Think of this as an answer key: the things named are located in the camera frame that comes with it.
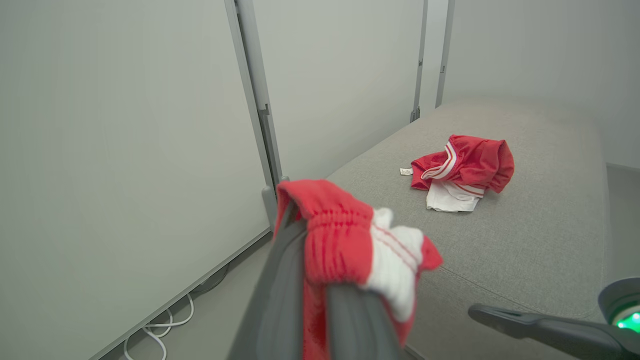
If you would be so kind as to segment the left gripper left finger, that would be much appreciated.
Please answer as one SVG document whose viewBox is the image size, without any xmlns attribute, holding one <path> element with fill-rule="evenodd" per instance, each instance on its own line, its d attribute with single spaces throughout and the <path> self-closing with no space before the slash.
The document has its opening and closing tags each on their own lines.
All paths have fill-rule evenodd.
<svg viewBox="0 0 640 360">
<path fill-rule="evenodd" d="M 234 337 L 229 360 L 303 357 L 306 224 L 289 203 Z"/>
</svg>

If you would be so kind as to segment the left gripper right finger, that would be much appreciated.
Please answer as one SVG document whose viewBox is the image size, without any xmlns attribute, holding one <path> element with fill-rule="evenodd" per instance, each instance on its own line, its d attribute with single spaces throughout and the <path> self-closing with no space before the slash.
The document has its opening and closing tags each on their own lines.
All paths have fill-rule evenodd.
<svg viewBox="0 0 640 360">
<path fill-rule="evenodd" d="M 328 287 L 326 299 L 332 360 L 402 359 L 397 333 L 379 294 L 338 284 Z"/>
</svg>

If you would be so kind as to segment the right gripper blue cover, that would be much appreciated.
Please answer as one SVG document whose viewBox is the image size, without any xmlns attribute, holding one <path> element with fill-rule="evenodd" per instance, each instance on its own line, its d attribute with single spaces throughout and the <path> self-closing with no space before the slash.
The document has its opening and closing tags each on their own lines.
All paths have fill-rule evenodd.
<svg viewBox="0 0 640 360">
<path fill-rule="evenodd" d="M 531 339 L 580 360 L 640 358 L 640 278 L 616 280 L 601 290 L 606 325 L 474 304 L 468 316 L 514 339 Z"/>
</svg>

